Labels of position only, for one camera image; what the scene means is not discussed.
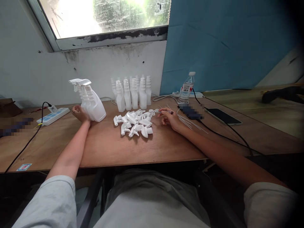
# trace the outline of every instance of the window frame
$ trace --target window frame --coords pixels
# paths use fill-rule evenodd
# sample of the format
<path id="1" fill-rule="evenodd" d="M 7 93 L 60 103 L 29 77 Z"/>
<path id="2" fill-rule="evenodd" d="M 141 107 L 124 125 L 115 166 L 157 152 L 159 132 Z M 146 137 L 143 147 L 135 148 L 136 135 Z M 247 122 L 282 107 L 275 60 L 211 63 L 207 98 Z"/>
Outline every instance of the window frame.
<path id="1" fill-rule="evenodd" d="M 54 52 L 167 40 L 168 25 L 57 39 L 39 0 L 27 0 Z"/>

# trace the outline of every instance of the smartphone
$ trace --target smartphone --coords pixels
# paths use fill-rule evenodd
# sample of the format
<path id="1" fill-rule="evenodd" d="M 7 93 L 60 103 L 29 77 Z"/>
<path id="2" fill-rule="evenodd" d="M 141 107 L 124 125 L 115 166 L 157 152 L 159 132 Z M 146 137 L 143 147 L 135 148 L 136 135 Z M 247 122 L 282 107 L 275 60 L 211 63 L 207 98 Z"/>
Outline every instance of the smartphone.
<path id="1" fill-rule="evenodd" d="M 206 112 L 208 112 L 214 118 L 221 121 L 223 124 L 224 123 L 226 123 L 228 125 L 240 125 L 240 124 L 242 124 L 241 121 L 237 120 L 236 118 L 233 118 L 232 116 L 228 115 L 227 113 L 223 112 L 220 109 L 206 109 Z"/>

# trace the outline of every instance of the white wall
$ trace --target white wall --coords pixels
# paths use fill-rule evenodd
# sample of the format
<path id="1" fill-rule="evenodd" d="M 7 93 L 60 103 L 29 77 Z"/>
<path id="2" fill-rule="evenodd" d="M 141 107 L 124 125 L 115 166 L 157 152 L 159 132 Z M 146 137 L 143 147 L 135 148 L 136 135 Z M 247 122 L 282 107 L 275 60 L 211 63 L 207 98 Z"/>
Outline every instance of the white wall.
<path id="1" fill-rule="evenodd" d="M 151 75 L 158 95 L 165 50 L 166 41 L 156 41 L 47 53 L 20 3 L 0 1 L 0 95 L 20 107 L 79 103 L 68 82 L 75 78 L 89 79 L 100 97 L 113 97 L 111 77 Z"/>
<path id="2" fill-rule="evenodd" d="M 304 74 L 304 56 L 300 46 L 292 49 L 256 87 L 295 83 Z"/>

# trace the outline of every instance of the right hand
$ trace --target right hand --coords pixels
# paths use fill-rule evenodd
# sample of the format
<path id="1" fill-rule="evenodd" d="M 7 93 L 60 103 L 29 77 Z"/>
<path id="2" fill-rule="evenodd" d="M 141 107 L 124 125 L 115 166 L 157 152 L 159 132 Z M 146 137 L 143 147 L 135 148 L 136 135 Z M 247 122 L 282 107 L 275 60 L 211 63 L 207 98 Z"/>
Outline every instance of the right hand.
<path id="1" fill-rule="evenodd" d="M 170 108 L 162 108 L 159 111 L 161 112 L 161 114 L 158 114 L 158 117 L 162 117 L 161 122 L 163 123 L 163 125 L 170 124 L 173 130 L 180 133 L 184 125 L 178 118 L 176 112 L 171 110 Z"/>
<path id="2" fill-rule="evenodd" d="M 75 105 L 72 109 L 73 115 L 80 120 L 81 123 L 91 123 L 89 115 L 83 110 L 80 105 Z"/>

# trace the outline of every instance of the human arm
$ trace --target human arm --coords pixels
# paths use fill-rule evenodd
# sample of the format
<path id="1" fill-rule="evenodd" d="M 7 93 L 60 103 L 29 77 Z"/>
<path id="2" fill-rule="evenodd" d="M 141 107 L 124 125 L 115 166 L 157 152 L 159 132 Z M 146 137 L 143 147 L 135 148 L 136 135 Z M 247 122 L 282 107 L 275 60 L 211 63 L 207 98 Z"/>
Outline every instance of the human arm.
<path id="1" fill-rule="evenodd" d="M 57 175 L 76 178 L 91 121 L 79 105 L 74 106 L 72 112 L 81 121 L 81 127 L 57 158 L 46 180 Z"/>
<path id="2" fill-rule="evenodd" d="M 88 115 L 77 105 L 73 115 L 81 127 L 64 148 L 33 199 L 13 228 L 76 227 L 75 178 L 90 127 Z"/>
<path id="3" fill-rule="evenodd" d="M 171 109 L 163 108 L 159 111 L 161 111 L 162 115 L 160 114 L 158 116 L 162 117 L 162 123 L 164 125 L 170 124 L 173 130 L 192 142 L 208 158 L 244 187 L 248 188 L 250 185 L 257 182 L 268 182 L 287 187 L 276 177 L 239 153 L 231 151 L 230 149 L 227 149 L 226 147 L 223 147 L 187 128 L 178 119 L 176 112 L 173 112 L 173 115 L 168 112 L 162 112 L 172 111 Z"/>

